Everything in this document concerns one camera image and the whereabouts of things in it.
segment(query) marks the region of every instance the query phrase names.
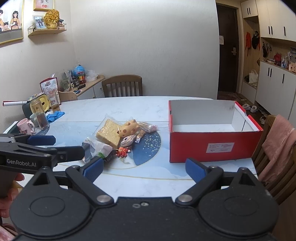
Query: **photo frame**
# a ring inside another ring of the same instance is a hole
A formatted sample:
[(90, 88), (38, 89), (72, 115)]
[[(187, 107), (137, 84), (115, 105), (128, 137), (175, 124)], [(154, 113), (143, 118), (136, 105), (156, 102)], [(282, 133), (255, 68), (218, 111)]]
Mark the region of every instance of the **photo frame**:
[(34, 11), (48, 11), (54, 9), (54, 0), (34, 0)]
[(47, 29), (42, 15), (33, 15), (33, 20), (37, 30)]
[(59, 104), (61, 104), (61, 100), (59, 98), (59, 91), (58, 91), (59, 87), (57, 84), (57, 78), (48, 78), (46, 80), (41, 81), (40, 87), (41, 87), (42, 92), (48, 96), (48, 98), (51, 102), (51, 105), (53, 105), (56, 102), (54, 92), (57, 92)]
[(0, 45), (24, 38), (25, 0), (9, 0), (0, 7)]

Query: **white tote bag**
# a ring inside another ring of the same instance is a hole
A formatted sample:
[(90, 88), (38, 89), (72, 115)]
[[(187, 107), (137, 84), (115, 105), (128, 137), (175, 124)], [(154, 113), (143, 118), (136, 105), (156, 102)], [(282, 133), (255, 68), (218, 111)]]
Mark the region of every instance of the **white tote bag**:
[(252, 70), (252, 73), (249, 73), (249, 83), (254, 84), (258, 82), (259, 75), (257, 74), (256, 70)]

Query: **pink mug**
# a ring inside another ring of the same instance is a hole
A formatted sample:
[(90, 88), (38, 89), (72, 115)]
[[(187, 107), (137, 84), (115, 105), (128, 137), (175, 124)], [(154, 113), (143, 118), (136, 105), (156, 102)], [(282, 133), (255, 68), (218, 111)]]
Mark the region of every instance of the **pink mug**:
[(24, 133), (24, 134), (32, 134), (36, 127), (35, 125), (33, 124), (32, 121), (28, 120), (27, 118), (21, 120), (18, 124), (17, 124), (17, 128), (19, 129), (19, 131), (21, 133)]

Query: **slipper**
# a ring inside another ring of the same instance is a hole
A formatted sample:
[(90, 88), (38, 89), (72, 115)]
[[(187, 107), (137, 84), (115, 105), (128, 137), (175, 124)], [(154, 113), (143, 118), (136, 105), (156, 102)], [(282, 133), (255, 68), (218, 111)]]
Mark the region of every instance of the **slipper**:
[(251, 110), (251, 107), (248, 104), (244, 104), (242, 106), (245, 110)]
[(261, 116), (259, 120), (260, 120), (261, 124), (264, 125), (265, 121), (266, 121), (266, 116)]
[(251, 108), (251, 112), (252, 112), (252, 113), (256, 113), (256, 112), (258, 112), (258, 108), (257, 108), (257, 106), (253, 105), (252, 108)]

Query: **metal screw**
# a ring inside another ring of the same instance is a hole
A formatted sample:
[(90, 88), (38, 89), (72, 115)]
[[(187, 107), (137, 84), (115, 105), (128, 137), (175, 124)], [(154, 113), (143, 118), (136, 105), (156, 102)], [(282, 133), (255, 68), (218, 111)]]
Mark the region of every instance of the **metal screw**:
[(181, 195), (181, 196), (178, 197), (178, 200), (180, 202), (190, 202), (190, 201), (193, 200), (193, 198), (190, 195), (183, 194), (183, 195)]
[(147, 206), (149, 206), (149, 203), (147, 203), (147, 202), (141, 202), (141, 206), (147, 207)]
[(100, 195), (97, 196), (96, 200), (101, 203), (110, 202), (112, 198), (109, 195)]
[(133, 204), (133, 207), (134, 207), (134, 208), (140, 208), (140, 207), (141, 207), (141, 205), (140, 205), (140, 204), (138, 204), (138, 203), (134, 203), (134, 204)]

